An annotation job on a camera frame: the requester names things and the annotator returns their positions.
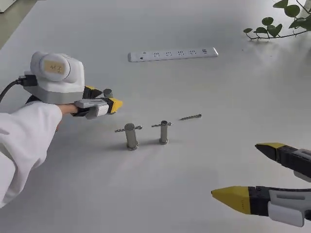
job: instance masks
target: power strip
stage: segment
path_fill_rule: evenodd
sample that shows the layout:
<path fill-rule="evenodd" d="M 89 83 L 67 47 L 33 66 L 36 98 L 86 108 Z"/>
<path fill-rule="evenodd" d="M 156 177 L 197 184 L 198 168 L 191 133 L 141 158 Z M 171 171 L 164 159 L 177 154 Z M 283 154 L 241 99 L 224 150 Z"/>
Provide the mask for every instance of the power strip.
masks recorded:
<path fill-rule="evenodd" d="M 200 48 L 187 50 L 163 50 L 150 52 L 131 52 L 128 54 L 130 62 L 161 61 L 173 59 L 186 59 L 197 57 L 217 57 L 215 48 Z"/>

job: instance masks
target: plant stem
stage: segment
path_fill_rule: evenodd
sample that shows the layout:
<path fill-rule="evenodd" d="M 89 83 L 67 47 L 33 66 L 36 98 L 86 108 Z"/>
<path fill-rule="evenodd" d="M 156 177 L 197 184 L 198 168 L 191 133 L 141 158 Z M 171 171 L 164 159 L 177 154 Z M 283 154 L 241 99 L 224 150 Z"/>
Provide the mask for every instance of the plant stem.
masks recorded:
<path fill-rule="evenodd" d="M 285 35 L 285 36 L 279 36 L 279 37 L 260 37 L 260 36 L 257 36 L 257 37 L 250 37 L 248 34 L 247 37 L 250 38 L 251 40 L 255 40 L 255 39 L 277 39 L 277 38 L 285 38 L 285 37 L 289 37 L 289 36 L 297 36 L 299 34 L 302 34 L 302 33 L 306 33 L 307 30 L 303 31 L 303 32 L 299 32 L 299 33 L 293 33 L 291 35 Z"/>
<path fill-rule="evenodd" d="M 310 15 L 309 11 L 307 11 L 307 9 L 303 5 L 301 5 L 301 3 L 298 2 L 298 0 L 296 0 L 296 2 L 302 7 L 302 9 L 304 9 Z"/>

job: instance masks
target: green plant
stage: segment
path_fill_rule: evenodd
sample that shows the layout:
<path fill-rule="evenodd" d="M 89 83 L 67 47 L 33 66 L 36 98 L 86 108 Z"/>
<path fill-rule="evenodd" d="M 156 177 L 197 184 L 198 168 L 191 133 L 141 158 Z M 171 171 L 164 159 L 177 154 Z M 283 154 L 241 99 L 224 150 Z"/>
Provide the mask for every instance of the green plant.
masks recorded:
<path fill-rule="evenodd" d="M 297 36 L 302 33 L 306 33 L 308 31 L 311 31 L 311 9 L 307 10 L 303 5 L 300 4 L 298 0 L 296 0 L 298 5 L 308 13 L 308 16 L 303 18 L 297 16 L 300 13 L 300 7 L 298 5 L 288 5 L 288 0 L 281 0 L 273 5 L 274 8 L 281 8 L 284 9 L 284 13 L 290 17 L 293 18 L 294 21 L 289 26 L 289 28 L 293 28 L 293 34 L 280 36 L 279 33 L 283 28 L 282 24 L 278 24 L 277 26 L 273 25 L 274 19 L 272 17 L 265 17 L 262 19 L 262 24 L 264 27 L 258 27 L 256 28 L 253 33 L 256 34 L 257 37 L 251 37 L 249 33 L 253 30 L 252 28 L 246 28 L 243 30 L 243 32 L 246 34 L 248 38 L 251 40 L 255 39 L 276 39 L 276 38 L 285 38 L 289 36 Z M 305 30 L 299 33 L 295 33 L 295 29 L 298 28 L 304 28 Z M 262 37 L 259 34 L 266 34 L 267 37 Z"/>

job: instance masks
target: lab coat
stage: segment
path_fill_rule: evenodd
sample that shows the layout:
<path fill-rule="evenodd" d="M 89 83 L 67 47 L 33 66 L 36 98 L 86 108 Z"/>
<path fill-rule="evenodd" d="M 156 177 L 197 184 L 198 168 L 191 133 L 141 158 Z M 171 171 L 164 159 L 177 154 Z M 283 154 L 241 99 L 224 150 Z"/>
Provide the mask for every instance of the lab coat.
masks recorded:
<path fill-rule="evenodd" d="M 23 190 L 29 172 L 44 162 L 61 119 L 59 107 L 42 102 L 0 113 L 0 208 Z"/>

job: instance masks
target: small metal shaft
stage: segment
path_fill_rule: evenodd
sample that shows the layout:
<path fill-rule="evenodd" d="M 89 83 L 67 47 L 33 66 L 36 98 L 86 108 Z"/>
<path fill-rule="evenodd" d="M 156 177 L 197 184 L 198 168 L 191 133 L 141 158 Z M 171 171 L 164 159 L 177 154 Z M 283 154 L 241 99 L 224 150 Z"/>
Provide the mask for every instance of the small metal shaft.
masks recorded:
<path fill-rule="evenodd" d="M 139 147 L 139 143 L 136 140 L 136 133 L 135 130 L 141 130 L 142 126 L 136 126 L 132 123 L 128 123 L 125 125 L 124 129 L 121 130 L 115 130 L 116 133 L 125 131 L 126 136 L 126 146 L 129 150 L 136 150 Z"/>
<path fill-rule="evenodd" d="M 194 116 L 184 117 L 184 118 L 181 118 L 180 120 L 188 120 L 188 119 L 201 118 L 201 117 L 202 117 L 202 114 L 198 114 L 198 115 L 194 115 Z"/>
<path fill-rule="evenodd" d="M 112 95 L 112 90 L 111 90 L 111 89 L 105 89 L 105 90 L 103 91 L 103 94 L 104 94 L 104 97 L 105 97 L 105 98 L 112 98 L 112 97 L 113 97 L 113 95 Z"/>
<path fill-rule="evenodd" d="M 162 145 L 165 145 L 168 142 L 168 139 L 167 139 L 167 128 L 170 125 L 172 125 L 172 123 L 163 120 L 163 121 L 161 121 L 161 124 L 151 126 L 151 127 L 161 127 L 161 137 L 160 137 L 159 141 L 160 141 L 160 144 L 162 144 Z"/>
<path fill-rule="evenodd" d="M 141 125 L 138 125 L 134 128 L 135 130 L 141 130 L 142 129 L 142 126 Z M 119 133 L 119 132 L 124 132 L 125 129 L 120 129 L 120 130 L 115 130 L 115 133 Z"/>

